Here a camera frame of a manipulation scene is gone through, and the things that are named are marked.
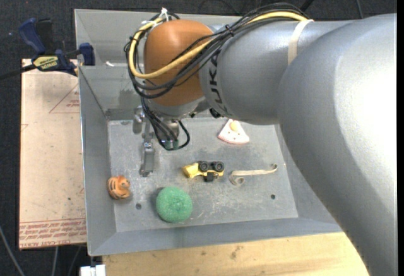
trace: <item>blue clamp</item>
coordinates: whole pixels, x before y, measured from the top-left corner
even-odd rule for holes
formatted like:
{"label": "blue clamp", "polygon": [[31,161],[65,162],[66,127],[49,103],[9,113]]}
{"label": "blue clamp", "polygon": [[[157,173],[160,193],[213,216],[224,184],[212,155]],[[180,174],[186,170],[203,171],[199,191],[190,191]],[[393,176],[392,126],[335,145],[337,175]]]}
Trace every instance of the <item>blue clamp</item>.
{"label": "blue clamp", "polygon": [[[46,47],[36,30],[35,23],[35,18],[30,18],[18,28],[24,42],[33,47],[36,52],[36,55],[31,59],[32,64],[40,71],[62,71],[76,76],[76,65],[66,57],[62,50],[57,49],[54,54],[45,54]],[[84,65],[95,65],[94,49],[89,43],[81,44],[77,51],[69,53],[69,55],[75,56],[78,54],[83,55]]]}

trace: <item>wooden board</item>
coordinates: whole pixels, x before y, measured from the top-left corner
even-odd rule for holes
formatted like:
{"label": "wooden board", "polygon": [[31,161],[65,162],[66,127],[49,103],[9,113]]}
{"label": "wooden board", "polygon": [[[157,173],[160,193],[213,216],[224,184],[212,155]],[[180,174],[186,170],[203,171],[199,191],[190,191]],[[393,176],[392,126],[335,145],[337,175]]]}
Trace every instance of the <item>wooden board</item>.
{"label": "wooden board", "polygon": [[108,276],[368,276],[342,232],[103,256]]}
{"label": "wooden board", "polygon": [[23,73],[19,248],[86,240],[78,78]]}

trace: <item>gray carpet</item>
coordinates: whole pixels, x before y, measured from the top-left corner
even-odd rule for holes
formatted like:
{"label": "gray carpet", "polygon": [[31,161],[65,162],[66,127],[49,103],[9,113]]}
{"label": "gray carpet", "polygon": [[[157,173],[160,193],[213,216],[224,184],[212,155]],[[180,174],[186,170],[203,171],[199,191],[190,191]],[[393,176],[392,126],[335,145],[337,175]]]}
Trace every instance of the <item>gray carpet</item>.
{"label": "gray carpet", "polygon": [[[64,41],[69,51],[75,48],[75,8],[158,12],[164,6],[176,13],[234,15],[271,1],[301,6],[305,0],[0,0],[0,74],[18,69],[19,59],[33,55],[33,50],[21,41],[17,32],[19,25],[31,17],[51,18],[55,40]],[[315,0],[307,13],[315,20],[344,20],[397,10],[397,0],[359,0],[359,3],[360,9],[357,0]],[[54,249],[19,251],[17,247],[20,85],[19,76],[0,81],[0,226],[25,275],[50,275]],[[66,275],[76,249],[74,246],[60,248],[56,275]],[[89,263],[85,249],[81,250],[76,266]],[[18,275],[2,242],[0,275]]]}

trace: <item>green ball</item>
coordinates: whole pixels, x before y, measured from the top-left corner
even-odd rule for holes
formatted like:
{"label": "green ball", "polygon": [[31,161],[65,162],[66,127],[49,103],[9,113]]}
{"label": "green ball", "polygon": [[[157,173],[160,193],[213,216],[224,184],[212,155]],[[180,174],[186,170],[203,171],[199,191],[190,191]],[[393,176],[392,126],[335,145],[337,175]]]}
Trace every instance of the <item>green ball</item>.
{"label": "green ball", "polygon": [[157,213],[166,222],[182,222],[191,216],[193,205],[191,197],[180,188],[162,189],[156,199]]}

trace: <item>gray tray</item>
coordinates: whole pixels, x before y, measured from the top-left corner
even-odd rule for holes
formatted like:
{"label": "gray tray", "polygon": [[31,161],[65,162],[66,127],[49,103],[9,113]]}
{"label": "gray tray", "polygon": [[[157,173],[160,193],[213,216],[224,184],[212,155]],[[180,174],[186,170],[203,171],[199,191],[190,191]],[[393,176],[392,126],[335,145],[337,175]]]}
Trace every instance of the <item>gray tray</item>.
{"label": "gray tray", "polygon": [[[243,123],[250,142],[230,145],[217,138],[226,119],[200,114],[184,120],[191,134],[190,145],[176,152],[155,145],[154,172],[148,177],[139,175],[142,139],[133,134],[132,119],[140,100],[128,77],[121,50],[125,37],[122,43],[120,35],[128,33],[128,37],[136,25],[152,15],[76,10],[78,45],[89,42],[97,51],[96,66],[82,66],[79,75],[89,254],[340,231],[290,158],[278,126]],[[181,16],[206,20],[210,25],[234,20]],[[107,61],[115,66],[105,65]],[[223,161],[224,176],[212,183],[204,182],[201,176],[186,178],[181,167],[197,160]],[[228,179],[233,170],[265,169],[275,163],[275,173],[247,176],[241,186]],[[133,195],[123,201],[112,200],[106,189],[108,178],[118,174],[131,181]],[[189,193],[194,204],[189,220],[181,224],[160,220],[155,198],[165,186],[178,186]]]}

